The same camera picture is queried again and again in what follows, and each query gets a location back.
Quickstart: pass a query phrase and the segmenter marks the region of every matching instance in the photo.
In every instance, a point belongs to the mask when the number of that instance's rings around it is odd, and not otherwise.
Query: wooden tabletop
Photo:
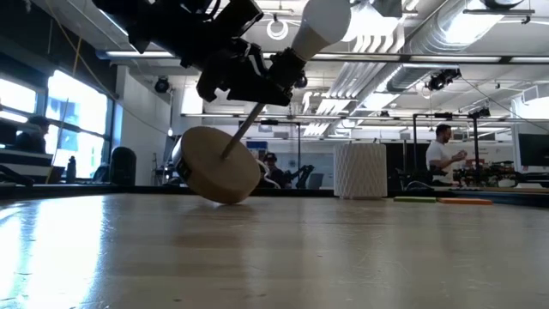
[[[335,198],[4,203],[0,308],[548,308],[549,212]]]

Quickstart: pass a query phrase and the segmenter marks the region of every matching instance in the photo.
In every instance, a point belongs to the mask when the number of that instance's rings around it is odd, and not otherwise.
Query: ductwork
[[[463,52],[484,36],[502,15],[463,14],[464,9],[485,9],[479,0],[445,4],[405,45],[409,54],[455,54]],[[390,92],[402,92],[431,72],[430,69],[403,68],[387,83]]]

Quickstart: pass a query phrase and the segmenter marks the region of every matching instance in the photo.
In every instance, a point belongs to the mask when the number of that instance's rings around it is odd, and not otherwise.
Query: person
[[[276,166],[277,161],[276,154],[273,153],[267,153],[263,157],[263,163],[269,169],[268,178],[277,183],[282,189],[285,189],[288,187],[287,178],[284,172]]]
[[[452,163],[465,160],[467,152],[461,150],[452,156],[448,154],[445,145],[452,137],[452,128],[449,125],[437,126],[436,134],[437,140],[429,145],[425,154],[427,169],[433,173],[434,185],[451,185]]]
[[[15,140],[15,149],[20,151],[45,154],[45,139],[50,129],[50,121],[43,116],[32,116],[28,124],[35,124],[38,128],[32,132],[22,132]]]

